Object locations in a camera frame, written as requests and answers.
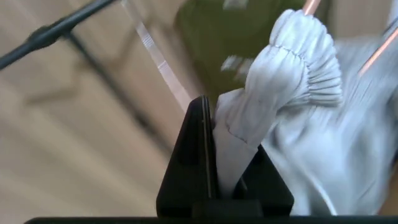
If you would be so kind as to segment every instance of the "black metal rod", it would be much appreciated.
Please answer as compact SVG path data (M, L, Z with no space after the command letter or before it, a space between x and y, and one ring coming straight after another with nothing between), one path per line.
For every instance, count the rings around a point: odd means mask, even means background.
M73 44L77 51L81 53L85 60L96 71L102 81L105 82L105 84L107 84L107 86L112 90L116 98L119 100L120 104L122 104L125 109L128 110L128 112L132 116L132 119L135 119L139 123L139 125L149 135L149 137L152 138L161 149L163 149L163 152L166 155L171 155L172 148L169 146L167 141L162 137L162 135L155 128L155 126L150 123L150 120L146 117L146 115L142 113L140 109L132 103L129 97L114 81L112 76L109 74L109 72L106 71L102 64L100 64L99 61L97 61L97 59L95 59L94 56L89 53L83 42L73 32L65 34L64 37Z
M74 13L60 19L52 25L42 27L45 28L45 30L37 30L37 32L41 33L35 35L34 38L29 38L24 44L0 58L0 70L6 68L8 65L21 59L23 56L31 53L34 50L55 43L59 37L66 32L70 32L78 23L84 21L94 13L100 11L115 1L117 0L96 0L75 11Z

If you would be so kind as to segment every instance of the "green fabric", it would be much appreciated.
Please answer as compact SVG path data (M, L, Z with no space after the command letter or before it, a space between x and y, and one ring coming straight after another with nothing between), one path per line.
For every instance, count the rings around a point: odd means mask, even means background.
M256 57L268 44L271 29L282 12L300 9L304 2L249 0L245 9L224 10L224 0L188 0L180 8L177 28L213 106L220 94L244 86L233 80L234 72L221 72L227 57Z

